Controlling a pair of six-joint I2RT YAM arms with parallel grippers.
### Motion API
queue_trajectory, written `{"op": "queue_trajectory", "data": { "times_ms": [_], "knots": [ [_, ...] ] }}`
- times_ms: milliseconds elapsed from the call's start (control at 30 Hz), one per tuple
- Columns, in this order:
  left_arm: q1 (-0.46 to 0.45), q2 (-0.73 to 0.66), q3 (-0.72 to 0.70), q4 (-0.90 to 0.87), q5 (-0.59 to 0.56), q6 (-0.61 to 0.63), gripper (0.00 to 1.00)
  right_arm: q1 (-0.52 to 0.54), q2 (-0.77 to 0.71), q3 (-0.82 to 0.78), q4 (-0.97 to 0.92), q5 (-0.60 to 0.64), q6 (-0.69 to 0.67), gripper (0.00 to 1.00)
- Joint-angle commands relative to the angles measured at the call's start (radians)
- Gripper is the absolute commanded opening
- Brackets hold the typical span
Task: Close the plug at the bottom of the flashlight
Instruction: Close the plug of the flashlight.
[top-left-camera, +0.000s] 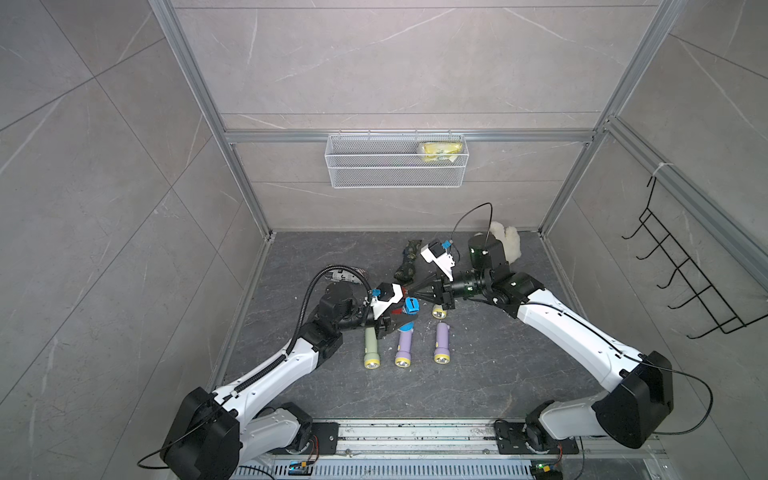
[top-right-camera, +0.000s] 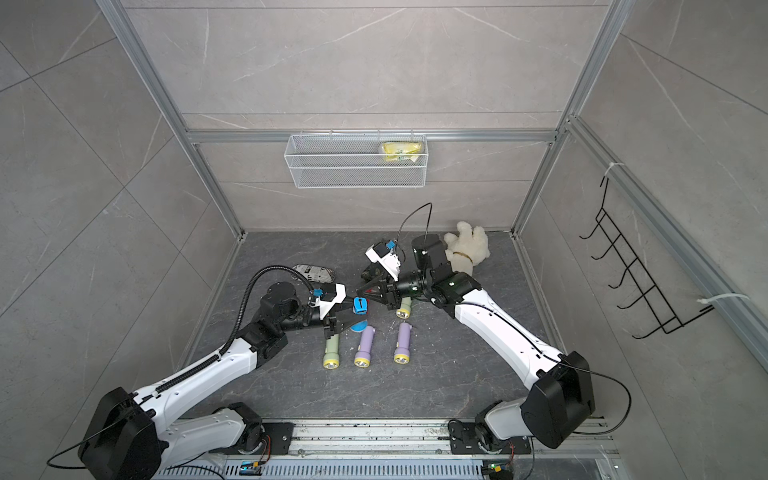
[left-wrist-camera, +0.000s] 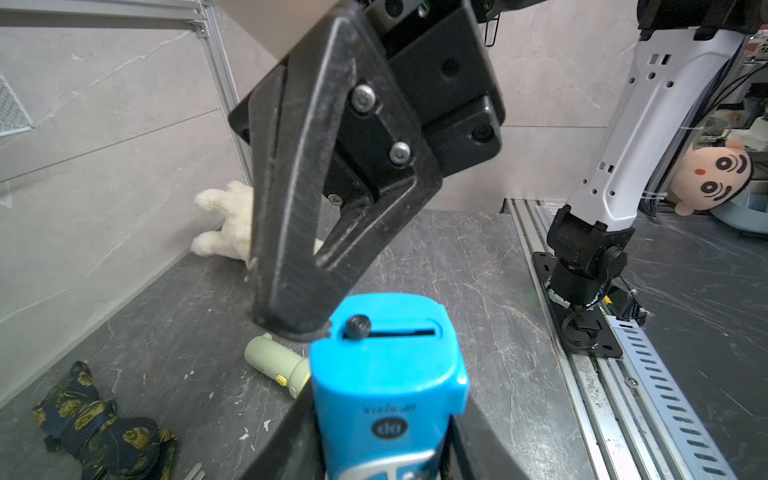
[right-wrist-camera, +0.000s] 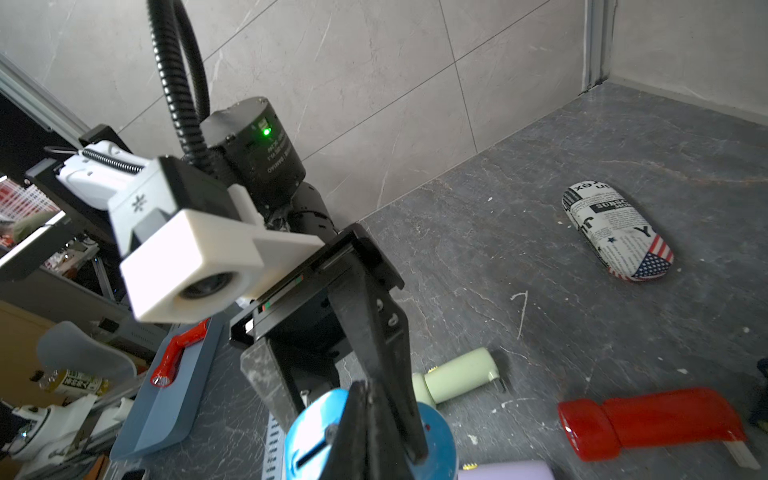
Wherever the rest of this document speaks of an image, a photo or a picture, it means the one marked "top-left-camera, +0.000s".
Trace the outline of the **green flashlight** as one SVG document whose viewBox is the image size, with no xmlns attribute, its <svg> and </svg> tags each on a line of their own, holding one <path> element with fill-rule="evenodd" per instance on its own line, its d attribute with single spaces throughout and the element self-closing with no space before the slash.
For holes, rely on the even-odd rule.
<svg viewBox="0 0 768 480">
<path fill-rule="evenodd" d="M 380 364 L 380 355 L 378 350 L 378 338 L 374 327 L 367 327 L 364 333 L 364 367 L 368 370 L 377 369 Z"/>
<path fill-rule="evenodd" d="M 447 311 L 441 305 L 435 305 L 432 309 L 432 316 L 435 319 L 443 320 L 447 317 Z"/>
</svg>

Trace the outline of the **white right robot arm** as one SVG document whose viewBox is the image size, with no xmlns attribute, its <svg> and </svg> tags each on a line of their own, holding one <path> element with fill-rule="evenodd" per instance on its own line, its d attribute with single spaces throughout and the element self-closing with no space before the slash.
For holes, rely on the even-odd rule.
<svg viewBox="0 0 768 480">
<path fill-rule="evenodd" d="M 452 309 L 457 299 L 478 300 L 534 328 L 581 364 L 600 384 L 600 394 L 566 402 L 546 401 L 530 412 L 522 433 L 526 446 L 544 454 L 571 437 L 608 437 L 638 449 L 674 409 L 669 360 L 643 354 L 610 337 L 562 303 L 543 283 L 507 262 L 501 241 L 474 237 L 469 271 L 456 273 L 451 242 L 420 250 L 436 270 L 409 294 Z"/>
</svg>

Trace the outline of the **blue flashlight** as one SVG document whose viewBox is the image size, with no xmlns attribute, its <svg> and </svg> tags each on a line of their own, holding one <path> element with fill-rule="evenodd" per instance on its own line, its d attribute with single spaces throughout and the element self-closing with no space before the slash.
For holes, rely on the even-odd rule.
<svg viewBox="0 0 768 480">
<path fill-rule="evenodd" d="M 419 300 L 412 297 L 406 297 L 404 300 L 402 311 L 406 315 L 416 315 L 420 311 Z"/>
</svg>

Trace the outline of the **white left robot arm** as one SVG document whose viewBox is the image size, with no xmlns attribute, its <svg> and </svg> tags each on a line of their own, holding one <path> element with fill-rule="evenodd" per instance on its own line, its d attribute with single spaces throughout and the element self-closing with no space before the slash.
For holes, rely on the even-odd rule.
<svg viewBox="0 0 768 480">
<path fill-rule="evenodd" d="M 311 296 L 324 276 L 318 272 L 284 347 L 233 382 L 211 392 L 198 387 L 182 400 L 156 453 L 164 467 L 180 479 L 228 479 L 241 463 L 264 453 L 305 448 L 312 420 L 303 410 L 291 404 L 270 413 L 264 408 L 328 360 L 342 345 L 344 331 L 371 327 L 378 337 L 392 332 L 390 310 L 405 298 L 399 284 L 372 287 L 356 269 L 340 269 L 362 283 L 364 297 L 356 299 L 350 284 L 333 283 L 312 307 Z"/>
</svg>

